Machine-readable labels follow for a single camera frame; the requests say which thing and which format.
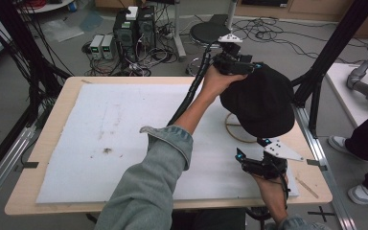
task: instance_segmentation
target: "shoe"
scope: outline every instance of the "shoe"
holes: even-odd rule
[[[356,204],[368,204],[368,189],[362,184],[350,189],[348,196]]]
[[[362,158],[354,155],[353,153],[351,153],[348,149],[346,149],[345,147],[345,141],[346,138],[344,137],[338,137],[338,136],[330,136],[328,138],[328,143],[330,144],[331,147],[333,147],[334,149],[340,151],[340,152],[344,152],[344,153],[348,153],[351,156],[354,156],[357,160],[366,162],[365,160],[363,160]]]

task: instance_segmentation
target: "denim jacket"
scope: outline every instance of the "denim jacket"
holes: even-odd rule
[[[148,153],[142,163],[126,170],[95,226],[103,229],[170,229],[173,192],[183,171],[190,168],[193,137],[180,126],[152,128]],[[287,218],[281,229],[327,229],[309,225],[298,216]]]

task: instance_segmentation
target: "black tape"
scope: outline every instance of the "black tape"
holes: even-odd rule
[[[317,160],[310,160],[310,159],[307,159],[307,164],[309,165],[314,165],[314,166],[318,166],[319,170],[320,171],[327,171],[328,170],[328,167],[327,166],[322,166],[319,164],[319,161]]]
[[[23,169],[35,169],[38,166],[38,162],[25,162]]]

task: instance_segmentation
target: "black cap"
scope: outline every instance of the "black cap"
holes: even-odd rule
[[[251,135],[271,138],[289,132],[294,126],[291,81],[262,64],[246,79],[235,81],[220,94],[223,107],[238,117]]]

